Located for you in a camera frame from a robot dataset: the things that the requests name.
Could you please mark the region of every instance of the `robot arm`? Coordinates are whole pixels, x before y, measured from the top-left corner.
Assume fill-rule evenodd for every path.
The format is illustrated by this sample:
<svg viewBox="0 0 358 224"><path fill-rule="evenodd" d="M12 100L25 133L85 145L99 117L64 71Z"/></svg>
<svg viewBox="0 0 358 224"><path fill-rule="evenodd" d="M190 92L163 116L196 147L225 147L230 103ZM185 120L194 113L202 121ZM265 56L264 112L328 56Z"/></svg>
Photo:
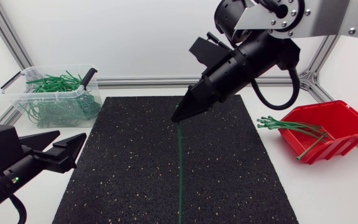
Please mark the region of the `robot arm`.
<svg viewBox="0 0 358 224"><path fill-rule="evenodd" d="M296 100L300 82L296 72L300 49L290 38L319 35L358 37L358 0L222 0L216 9L216 28L234 50L208 34L190 52L207 66L200 81L183 97L173 122L208 111L250 82L259 99L273 110L284 110ZM278 65L288 70L293 94L284 105L271 105L255 78Z"/></svg>

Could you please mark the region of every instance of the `black cable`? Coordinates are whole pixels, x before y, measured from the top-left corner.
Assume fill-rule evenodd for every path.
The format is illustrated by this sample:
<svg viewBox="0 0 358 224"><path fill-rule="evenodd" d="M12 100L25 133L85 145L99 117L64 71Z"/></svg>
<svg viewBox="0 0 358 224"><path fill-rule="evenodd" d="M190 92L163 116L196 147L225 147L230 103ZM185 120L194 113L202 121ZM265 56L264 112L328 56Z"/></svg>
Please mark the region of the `black cable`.
<svg viewBox="0 0 358 224"><path fill-rule="evenodd" d="M254 88L254 90L256 92L256 95L261 100L261 102L264 105L266 105L268 108L273 109L273 110L285 110L285 109L289 108L290 106L292 106L292 104L294 104L294 102L298 98L299 89L300 89L300 81L299 81L299 77L298 77L298 72L296 72L296 68L289 68L288 72L290 73L290 76L291 76L291 79L292 79L293 92L292 92L292 96L291 96L290 100L288 102L286 102L285 104L280 105L280 106L276 106L276 105L273 105L273 104L269 103L265 99L263 94L260 92L258 83L255 81L255 79L253 78L251 80L251 84L252 84L252 87Z"/></svg>
<svg viewBox="0 0 358 224"><path fill-rule="evenodd" d="M276 13L277 17L285 17L288 11L284 10L284 8L280 8L280 6L274 0L255 0L256 3L263 5L267 10Z"/></svg>
<svg viewBox="0 0 358 224"><path fill-rule="evenodd" d="M15 206L15 208L19 212L19 222L17 223L25 224L25 221L27 220L27 212L25 210L25 206L15 195L11 195L9 199L11 199L13 206Z"/></svg>

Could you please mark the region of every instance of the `pile of green cable ties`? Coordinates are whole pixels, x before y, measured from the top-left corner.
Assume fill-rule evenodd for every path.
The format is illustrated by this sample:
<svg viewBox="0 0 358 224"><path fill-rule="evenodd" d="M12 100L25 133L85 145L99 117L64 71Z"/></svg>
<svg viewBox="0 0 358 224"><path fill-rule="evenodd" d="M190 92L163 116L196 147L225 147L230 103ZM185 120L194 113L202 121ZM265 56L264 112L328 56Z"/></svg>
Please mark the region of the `pile of green cable ties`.
<svg viewBox="0 0 358 224"><path fill-rule="evenodd" d="M33 93L77 90L82 78L79 74L76 78L70 72L66 72L67 75L60 75L60 77L45 75L46 78L29 81L26 84L32 85ZM27 100L24 104L19 103L19 106L27 112L29 119L39 128L77 126L97 117L101 108L100 103L95 101L89 91L75 98Z"/></svg>
<svg viewBox="0 0 358 224"><path fill-rule="evenodd" d="M321 130L321 126L315 124L308 124L304 122L290 122L290 121L278 121L271 116L261 117L257 119L258 122L262 124L258 124L258 128L268 128L268 129L290 129L293 131L298 131L304 134L307 134L311 137L317 139L308 149L306 149L302 154L300 154L296 159L301 159L311 148L313 148L320 141L326 142L324 138L331 138L326 131Z"/></svg>

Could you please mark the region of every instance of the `white table surface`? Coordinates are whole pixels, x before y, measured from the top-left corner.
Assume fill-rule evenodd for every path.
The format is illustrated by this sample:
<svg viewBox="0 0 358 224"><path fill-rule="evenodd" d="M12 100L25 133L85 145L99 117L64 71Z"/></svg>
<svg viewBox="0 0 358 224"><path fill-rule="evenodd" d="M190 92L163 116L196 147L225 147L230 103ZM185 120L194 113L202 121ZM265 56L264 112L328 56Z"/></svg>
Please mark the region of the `white table surface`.
<svg viewBox="0 0 358 224"><path fill-rule="evenodd" d="M284 103L291 95L289 87L264 87L261 90L273 104ZM103 100L107 96L183 96L185 92L186 88L101 90ZM259 101L252 88L244 88L239 93L255 125L256 119L261 116L272 115L281 119L296 106L316 103L301 90L294 106L273 111ZM91 128L37 129L25 116L18 120L15 127L20 136L58 129L61 135L56 141L83 132L89 135L91 131ZM346 156L308 165L295 159L295 153L277 130L258 129L258 132L299 223L358 223L357 148ZM43 171L16 192L27 209L27 223L53 221L72 172L57 174ZM10 200L0 204L0 223L17 223L18 218Z"/></svg>

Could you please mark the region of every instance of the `clear plastic bin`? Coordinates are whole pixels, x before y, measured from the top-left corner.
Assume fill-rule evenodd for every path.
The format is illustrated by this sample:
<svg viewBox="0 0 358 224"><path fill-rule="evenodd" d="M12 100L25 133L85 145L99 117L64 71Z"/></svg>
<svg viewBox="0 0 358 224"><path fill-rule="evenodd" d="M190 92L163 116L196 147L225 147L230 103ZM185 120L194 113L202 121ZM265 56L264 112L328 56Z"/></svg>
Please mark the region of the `clear plastic bin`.
<svg viewBox="0 0 358 224"><path fill-rule="evenodd" d="M39 128L92 127L102 105L96 72L94 65L29 67L1 87L1 98ZM75 91L34 92L39 84L27 83L68 74L81 82Z"/></svg>

